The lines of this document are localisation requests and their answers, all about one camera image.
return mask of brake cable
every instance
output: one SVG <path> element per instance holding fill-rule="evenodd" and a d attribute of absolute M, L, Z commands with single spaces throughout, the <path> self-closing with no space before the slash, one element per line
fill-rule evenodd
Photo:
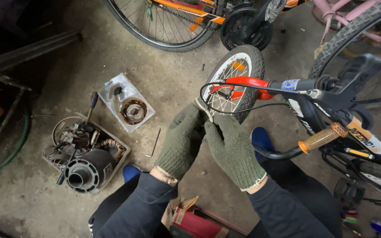
<path fill-rule="evenodd" d="M 199 90 L 199 96 L 201 97 L 201 100 L 204 102 L 204 104 L 207 106 L 208 109 L 214 110 L 214 111 L 219 112 L 219 113 L 224 113 L 224 114 L 242 113 L 242 112 L 245 112 L 245 111 L 251 111 L 251 110 L 254 110 L 254 109 L 259 109 L 259 108 L 263 108 L 263 107 L 267 107 L 267 106 L 278 106 L 278 105 L 289 106 L 289 105 L 287 103 L 278 102 L 278 103 L 268 103 L 268 104 L 264 104 L 264 105 L 261 105 L 261 106 L 258 106 L 258 107 L 248 108 L 248 109 L 241 110 L 241 111 L 234 111 L 234 112 L 220 111 L 220 110 L 217 110 L 217 109 L 211 107 L 208 104 L 208 102 L 204 101 L 204 99 L 202 97 L 202 90 L 204 89 L 204 87 L 207 87 L 209 85 L 214 85 L 214 84 L 240 86 L 240 87 L 247 87 L 247 88 L 252 88 L 252 89 L 265 89 L 265 90 L 270 90 L 270 91 L 278 91 L 278 92 L 285 92 L 285 93 L 291 93 L 291 94 L 306 94 L 306 93 L 302 93 L 304 91 L 292 91 L 292 90 L 284 90 L 284 89 L 272 89 L 272 88 L 259 87 L 259 86 L 253 86 L 253 85 L 247 85 L 247 84 L 222 83 L 222 82 L 214 82 L 214 83 L 204 84 L 201 87 L 201 89 Z"/>

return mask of black sleeve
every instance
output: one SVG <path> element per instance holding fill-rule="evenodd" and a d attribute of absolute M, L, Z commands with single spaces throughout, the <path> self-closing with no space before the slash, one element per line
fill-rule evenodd
<path fill-rule="evenodd" d="M 96 237 L 153 237 L 171 199 L 172 187 L 147 173 L 141 173 L 138 186 L 103 225 Z"/>
<path fill-rule="evenodd" d="M 267 179 L 260 190 L 248 197 L 271 237 L 333 237 L 296 197 L 271 178 Z"/>

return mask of orange reflector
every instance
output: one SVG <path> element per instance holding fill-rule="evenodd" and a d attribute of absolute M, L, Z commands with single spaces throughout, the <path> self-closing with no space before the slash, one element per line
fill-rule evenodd
<path fill-rule="evenodd" d="M 195 22 L 198 23 L 198 24 L 201 24 L 202 21 L 204 20 L 204 18 L 202 17 L 197 17 Z M 198 25 L 197 24 L 192 24 L 191 27 L 189 28 L 189 31 L 190 32 L 193 32 L 194 30 L 196 30 L 198 28 Z"/>
<path fill-rule="evenodd" d="M 245 67 L 243 66 L 242 63 L 238 63 L 238 62 L 236 62 L 236 61 L 232 63 L 232 66 L 233 66 L 235 69 L 237 69 L 237 70 L 244 70 L 244 69 L 245 69 Z"/>

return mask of green knit glove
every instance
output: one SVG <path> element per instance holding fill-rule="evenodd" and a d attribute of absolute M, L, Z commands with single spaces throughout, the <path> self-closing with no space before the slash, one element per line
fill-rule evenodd
<path fill-rule="evenodd" d="M 167 129 L 161 153 L 154 163 L 180 181 L 198 155 L 204 137 L 203 111 L 195 103 L 185 107 Z"/>
<path fill-rule="evenodd" d="M 249 134 L 233 116 L 214 116 L 214 123 L 205 122 L 205 132 L 214 160 L 241 191 L 260 184 L 267 174 L 255 158 Z"/>

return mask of chainring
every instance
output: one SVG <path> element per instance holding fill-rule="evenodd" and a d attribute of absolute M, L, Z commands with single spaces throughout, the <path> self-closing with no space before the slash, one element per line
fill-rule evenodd
<path fill-rule="evenodd" d="M 248 24 L 258 13 L 251 7 L 233 10 L 224 20 L 220 29 L 220 38 L 223 45 L 232 50 L 240 45 L 253 45 L 259 50 L 265 49 L 273 36 L 273 25 L 264 21 L 260 27 L 248 38 L 242 39 L 240 28 Z"/>

